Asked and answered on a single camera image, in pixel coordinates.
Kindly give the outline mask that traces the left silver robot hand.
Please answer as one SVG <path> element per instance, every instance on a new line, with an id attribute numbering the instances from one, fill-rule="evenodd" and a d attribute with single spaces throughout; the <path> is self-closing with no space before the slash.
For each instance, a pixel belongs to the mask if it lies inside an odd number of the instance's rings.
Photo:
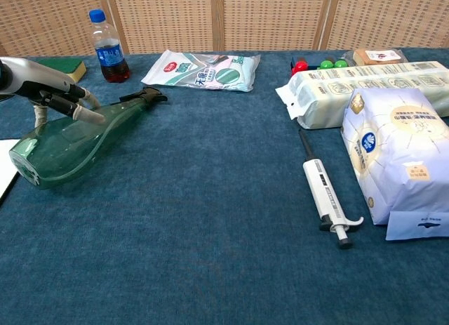
<path id="1" fill-rule="evenodd" d="M 67 74 L 25 58 L 1 58 L 1 94 L 19 95 L 34 106 L 37 128 L 47 122 L 48 108 L 74 120 L 103 124 L 97 98 Z"/>

